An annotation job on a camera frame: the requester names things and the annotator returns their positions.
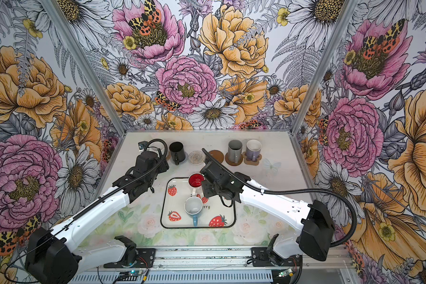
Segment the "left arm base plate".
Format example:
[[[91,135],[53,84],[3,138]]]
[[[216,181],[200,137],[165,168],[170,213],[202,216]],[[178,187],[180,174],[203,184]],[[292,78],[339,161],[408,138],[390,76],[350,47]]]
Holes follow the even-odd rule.
[[[155,254],[155,248],[137,248],[134,251],[128,250],[120,260],[106,263],[103,267],[107,269],[152,268],[155,261]]]

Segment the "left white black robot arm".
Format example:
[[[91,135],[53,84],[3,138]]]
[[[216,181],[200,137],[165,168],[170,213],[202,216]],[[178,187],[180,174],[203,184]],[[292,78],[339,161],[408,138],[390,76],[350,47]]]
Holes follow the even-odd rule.
[[[26,271],[41,284],[67,284],[78,273],[109,263],[132,267],[138,261],[136,244],[117,236],[105,245],[79,250],[79,245],[112,215],[148,191],[158,174],[169,169],[168,145],[150,140],[137,156],[135,165],[117,179],[104,195],[82,211],[51,229],[31,234],[25,260]]]

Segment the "paw shaped wooden coaster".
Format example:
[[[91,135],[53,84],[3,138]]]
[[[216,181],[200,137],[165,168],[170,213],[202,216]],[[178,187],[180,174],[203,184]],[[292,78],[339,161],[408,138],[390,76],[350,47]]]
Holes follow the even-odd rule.
[[[260,163],[261,159],[262,159],[262,155],[261,155],[261,154],[259,154],[259,155],[258,155],[258,157],[256,158],[256,160],[251,160],[251,159],[249,159],[249,158],[246,156],[246,153],[245,153],[245,152],[243,152],[243,153],[242,153],[242,157],[243,157],[243,162],[244,162],[245,164],[247,164],[247,165],[251,165],[251,166],[257,166],[257,165]]]

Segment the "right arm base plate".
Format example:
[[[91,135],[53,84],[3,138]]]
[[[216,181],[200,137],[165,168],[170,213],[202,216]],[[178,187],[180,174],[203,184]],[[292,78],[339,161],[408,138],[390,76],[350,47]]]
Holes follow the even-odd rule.
[[[291,256],[283,259],[276,253],[270,252],[266,247],[252,247],[249,260],[254,267],[299,267],[301,258]]]

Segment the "black mug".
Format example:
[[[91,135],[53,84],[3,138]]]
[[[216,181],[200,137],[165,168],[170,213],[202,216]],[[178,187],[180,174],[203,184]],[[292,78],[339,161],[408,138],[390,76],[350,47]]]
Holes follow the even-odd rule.
[[[173,142],[169,145],[171,158],[175,165],[179,165],[186,159],[184,146],[181,142]]]

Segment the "red inside white mug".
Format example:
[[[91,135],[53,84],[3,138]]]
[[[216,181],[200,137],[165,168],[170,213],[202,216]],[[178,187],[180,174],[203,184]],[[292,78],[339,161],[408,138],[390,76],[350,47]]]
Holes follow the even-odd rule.
[[[191,196],[197,196],[197,190],[202,189],[202,181],[204,181],[205,178],[201,173],[193,173],[188,178],[188,184],[191,189]]]

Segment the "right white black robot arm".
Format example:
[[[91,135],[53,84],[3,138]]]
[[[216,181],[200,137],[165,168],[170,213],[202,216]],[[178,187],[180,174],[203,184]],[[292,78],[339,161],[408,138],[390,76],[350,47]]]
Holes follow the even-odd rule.
[[[306,255],[324,262],[331,248],[351,239],[358,225],[357,212],[352,203],[338,193],[326,189],[307,188],[289,191],[271,191],[249,176],[232,172],[210,155],[206,149],[205,165],[200,173],[204,176],[202,191],[207,198],[219,196],[231,205],[242,203],[258,208],[285,221],[293,234],[275,234],[266,248],[267,262],[273,266],[285,266],[294,256]],[[327,206],[314,200],[311,203],[292,199],[295,194],[317,193],[338,198],[349,209],[351,225],[342,239],[333,239],[335,226]]]

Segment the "blue handled white mug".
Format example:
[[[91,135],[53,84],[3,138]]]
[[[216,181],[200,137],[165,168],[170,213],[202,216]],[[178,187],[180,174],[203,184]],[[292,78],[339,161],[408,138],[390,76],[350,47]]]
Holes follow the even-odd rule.
[[[194,227],[198,226],[198,217],[202,209],[202,199],[197,196],[189,197],[184,203],[184,210],[192,218]]]

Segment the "scratched dark wooden round coaster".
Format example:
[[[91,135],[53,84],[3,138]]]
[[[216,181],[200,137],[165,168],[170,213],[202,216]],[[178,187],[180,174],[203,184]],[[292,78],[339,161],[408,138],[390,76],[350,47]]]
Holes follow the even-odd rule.
[[[220,163],[224,161],[224,154],[219,150],[211,150],[209,154]]]

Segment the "multicolour woven round coaster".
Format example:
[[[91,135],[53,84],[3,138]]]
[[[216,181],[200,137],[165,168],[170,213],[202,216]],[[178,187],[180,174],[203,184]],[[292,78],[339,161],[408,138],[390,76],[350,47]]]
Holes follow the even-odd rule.
[[[188,156],[188,161],[192,165],[200,165],[205,162],[205,154],[202,151],[193,151]]]

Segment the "grey mug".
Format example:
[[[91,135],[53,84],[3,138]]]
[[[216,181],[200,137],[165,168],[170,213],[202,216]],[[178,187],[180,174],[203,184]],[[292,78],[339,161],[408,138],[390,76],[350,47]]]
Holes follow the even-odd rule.
[[[240,140],[231,140],[228,143],[228,160],[232,164],[240,164],[242,160],[243,144]]]

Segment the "grey woven round coaster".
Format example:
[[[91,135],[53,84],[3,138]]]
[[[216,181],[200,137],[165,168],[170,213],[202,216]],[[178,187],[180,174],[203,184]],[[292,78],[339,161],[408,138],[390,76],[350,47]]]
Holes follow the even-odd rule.
[[[183,153],[181,154],[180,152],[178,153],[179,157],[181,157],[182,159],[179,161],[180,164],[184,164],[188,161],[188,154],[187,152],[183,151]]]

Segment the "lavender mug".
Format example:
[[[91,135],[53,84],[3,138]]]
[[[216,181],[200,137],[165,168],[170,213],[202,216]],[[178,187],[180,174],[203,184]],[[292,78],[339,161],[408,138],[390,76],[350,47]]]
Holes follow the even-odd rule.
[[[259,140],[251,139],[246,143],[246,157],[249,161],[256,162],[260,151],[262,149],[262,144]]]

